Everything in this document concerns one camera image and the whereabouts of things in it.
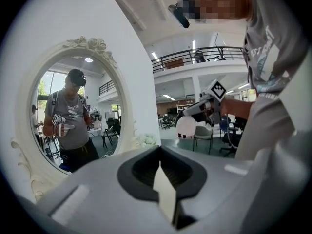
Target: gray t-shirt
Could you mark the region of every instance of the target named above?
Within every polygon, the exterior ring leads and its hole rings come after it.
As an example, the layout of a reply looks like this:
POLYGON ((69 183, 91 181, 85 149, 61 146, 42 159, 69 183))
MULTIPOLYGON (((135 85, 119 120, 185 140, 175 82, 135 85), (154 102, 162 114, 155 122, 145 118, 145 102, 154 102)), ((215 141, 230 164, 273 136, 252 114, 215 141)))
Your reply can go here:
POLYGON ((279 93, 303 61, 309 42, 283 0, 251 0, 243 55, 258 93, 279 93))
POLYGON ((52 96, 50 95, 45 107, 45 113, 53 117, 54 114, 60 115, 66 119, 66 124, 74 125, 74 129, 70 129, 67 136, 58 138, 60 148, 75 149, 84 146, 88 140, 87 125, 83 119, 83 114, 87 114, 88 110, 83 106, 79 96, 72 101, 67 101, 64 96, 64 91, 58 92, 58 99, 54 107, 52 115, 52 96))

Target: white mirror frame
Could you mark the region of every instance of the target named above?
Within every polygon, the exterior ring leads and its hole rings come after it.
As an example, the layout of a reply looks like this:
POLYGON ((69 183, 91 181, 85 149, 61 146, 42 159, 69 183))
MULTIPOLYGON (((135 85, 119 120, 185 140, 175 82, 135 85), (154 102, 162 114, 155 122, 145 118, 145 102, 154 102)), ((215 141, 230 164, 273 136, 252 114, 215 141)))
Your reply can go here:
POLYGON ((25 74, 25 79, 19 87, 16 99, 15 130, 16 137, 11 140, 13 148, 19 148, 19 165, 23 165, 29 172, 30 183, 36 200, 39 200, 48 190, 57 186, 69 175, 68 172, 54 166, 39 150, 31 131, 31 100, 33 93, 46 71, 63 58, 72 56, 88 56, 97 59, 111 77, 121 104, 122 125, 115 154, 120 154, 139 147, 134 135, 134 121, 129 91, 126 82, 112 56, 106 51, 106 44, 102 39, 80 37, 71 39, 51 48, 38 60, 30 71, 25 74))

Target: backpack strap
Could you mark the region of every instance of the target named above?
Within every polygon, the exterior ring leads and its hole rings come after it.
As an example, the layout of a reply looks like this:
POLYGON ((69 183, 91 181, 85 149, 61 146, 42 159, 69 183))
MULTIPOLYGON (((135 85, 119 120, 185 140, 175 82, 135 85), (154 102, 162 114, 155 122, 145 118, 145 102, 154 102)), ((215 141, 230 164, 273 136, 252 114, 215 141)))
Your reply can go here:
POLYGON ((59 95, 59 92, 56 91, 52 94, 52 116, 53 116, 53 113, 54 113, 54 108, 55 108, 55 105, 57 103, 57 100, 58 100, 58 95, 59 95))
POLYGON ((82 97, 82 95, 80 95, 80 94, 77 94, 78 96, 79 96, 79 99, 80 99, 80 101, 81 101, 81 103, 83 104, 83 107, 87 110, 87 112, 89 111, 88 110, 88 108, 87 108, 87 105, 84 103, 84 99, 83 99, 83 97, 82 97))

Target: mirror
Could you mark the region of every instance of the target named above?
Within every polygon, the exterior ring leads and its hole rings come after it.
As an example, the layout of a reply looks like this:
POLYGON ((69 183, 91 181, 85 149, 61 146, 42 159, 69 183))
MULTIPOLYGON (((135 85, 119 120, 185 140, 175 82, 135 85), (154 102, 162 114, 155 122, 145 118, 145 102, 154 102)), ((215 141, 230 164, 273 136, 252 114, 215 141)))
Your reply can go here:
POLYGON ((103 64, 80 55, 60 59, 40 78, 30 117, 41 153, 54 166, 73 173, 114 153, 122 110, 103 64))

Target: round ceiling light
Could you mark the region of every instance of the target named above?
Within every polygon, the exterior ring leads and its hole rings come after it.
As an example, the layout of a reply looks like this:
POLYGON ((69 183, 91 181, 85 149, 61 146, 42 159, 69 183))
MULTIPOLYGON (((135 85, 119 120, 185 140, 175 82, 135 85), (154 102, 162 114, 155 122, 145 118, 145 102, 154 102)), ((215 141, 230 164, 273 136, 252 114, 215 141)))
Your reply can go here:
POLYGON ((86 62, 93 62, 93 60, 91 58, 88 58, 88 57, 85 60, 86 60, 86 62))

